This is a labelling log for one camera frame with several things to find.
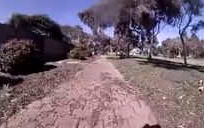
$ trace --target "shrub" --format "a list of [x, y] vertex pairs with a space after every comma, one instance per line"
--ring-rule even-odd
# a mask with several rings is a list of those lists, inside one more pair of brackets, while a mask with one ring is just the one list
[[86, 52], [77, 47], [70, 51], [69, 58], [85, 60], [87, 57]]
[[92, 57], [93, 55], [92, 55], [92, 52], [90, 50], [86, 50], [85, 51], [85, 56], [86, 57]]
[[0, 47], [0, 72], [22, 74], [42, 64], [40, 50], [32, 40], [13, 39]]

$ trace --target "cracked asphalt path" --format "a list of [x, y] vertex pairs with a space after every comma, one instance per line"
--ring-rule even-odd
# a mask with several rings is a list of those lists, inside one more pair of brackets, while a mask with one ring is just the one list
[[156, 123], [136, 90], [100, 57], [1, 128], [142, 128]]

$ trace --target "sky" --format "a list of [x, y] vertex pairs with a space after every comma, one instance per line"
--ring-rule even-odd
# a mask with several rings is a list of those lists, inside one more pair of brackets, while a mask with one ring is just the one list
[[[81, 25], [84, 31], [91, 33], [89, 27], [84, 25], [78, 18], [78, 12], [96, 4], [99, 0], [0, 0], [0, 22], [5, 23], [13, 13], [23, 14], [47, 14], [53, 20], [61, 25]], [[113, 28], [105, 31], [106, 34], [112, 36]], [[204, 39], [204, 29], [197, 34]], [[158, 35], [161, 42], [167, 38], [177, 37], [177, 29], [165, 27]]]

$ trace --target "dry grass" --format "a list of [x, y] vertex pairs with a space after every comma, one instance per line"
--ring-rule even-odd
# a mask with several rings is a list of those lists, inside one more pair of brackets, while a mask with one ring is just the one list
[[110, 59], [152, 108], [162, 128], [204, 128], [204, 67], [143, 58]]

